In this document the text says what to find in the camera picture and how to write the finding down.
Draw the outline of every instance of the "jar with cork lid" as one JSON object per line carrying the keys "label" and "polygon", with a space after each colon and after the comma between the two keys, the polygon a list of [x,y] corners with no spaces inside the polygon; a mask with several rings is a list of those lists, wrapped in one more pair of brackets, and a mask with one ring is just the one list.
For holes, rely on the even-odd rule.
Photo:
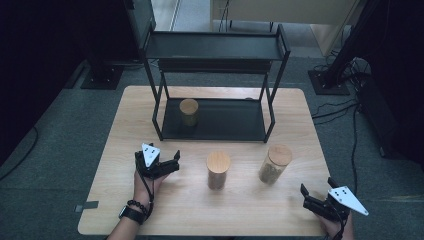
{"label": "jar with cork lid", "polygon": [[262,163],[259,179],[268,185],[274,184],[291,160],[290,148],[283,144],[272,145]]}

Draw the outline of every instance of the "upper shelf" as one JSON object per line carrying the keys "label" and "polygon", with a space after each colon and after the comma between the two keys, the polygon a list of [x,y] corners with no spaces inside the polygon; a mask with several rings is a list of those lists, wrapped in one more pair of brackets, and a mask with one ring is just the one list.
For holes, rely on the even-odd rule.
{"label": "upper shelf", "polygon": [[153,32],[149,59],[283,60],[284,31],[275,34]]}

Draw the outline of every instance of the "wooden lid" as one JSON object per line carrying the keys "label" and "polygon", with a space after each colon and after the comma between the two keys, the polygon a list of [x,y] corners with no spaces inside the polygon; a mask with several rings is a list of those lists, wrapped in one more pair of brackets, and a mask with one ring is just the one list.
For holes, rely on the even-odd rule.
{"label": "wooden lid", "polygon": [[230,168],[230,164],[230,157],[225,152],[211,152],[208,156],[207,166],[211,172],[224,173]]}
{"label": "wooden lid", "polygon": [[184,99],[180,103],[181,112],[187,115],[195,113],[198,108],[199,104],[197,103],[197,101],[191,98]]}
{"label": "wooden lid", "polygon": [[283,144],[272,145],[268,150],[269,159],[279,165],[286,166],[292,160],[292,153],[290,148]]}

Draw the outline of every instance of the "gripper sensor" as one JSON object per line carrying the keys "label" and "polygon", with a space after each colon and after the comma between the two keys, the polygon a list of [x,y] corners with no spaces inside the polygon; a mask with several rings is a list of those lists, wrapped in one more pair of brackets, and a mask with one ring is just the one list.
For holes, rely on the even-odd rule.
{"label": "gripper sensor", "polygon": [[305,198],[303,207],[330,221],[337,222],[340,219],[345,221],[351,209],[368,216],[368,211],[348,187],[339,187],[331,177],[328,178],[328,184],[332,189],[328,190],[327,199],[324,201],[311,197],[306,187],[301,184],[300,192]]}
{"label": "gripper sensor", "polygon": [[153,143],[142,144],[142,151],[135,153],[135,164],[141,177],[155,180],[180,169],[180,150],[173,159],[165,162],[159,162],[159,156],[160,149],[154,147]]}

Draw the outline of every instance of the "watch strap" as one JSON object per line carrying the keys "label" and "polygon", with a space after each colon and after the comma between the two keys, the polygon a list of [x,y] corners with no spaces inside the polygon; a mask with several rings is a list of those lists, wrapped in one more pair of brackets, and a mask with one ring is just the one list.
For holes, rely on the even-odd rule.
{"label": "watch strap", "polygon": [[144,220],[146,219],[146,215],[142,212],[139,212],[137,210],[134,210],[130,208],[129,206],[125,206],[121,213],[119,214],[119,218],[127,217],[133,221],[136,221],[138,224],[142,225],[144,223]]}

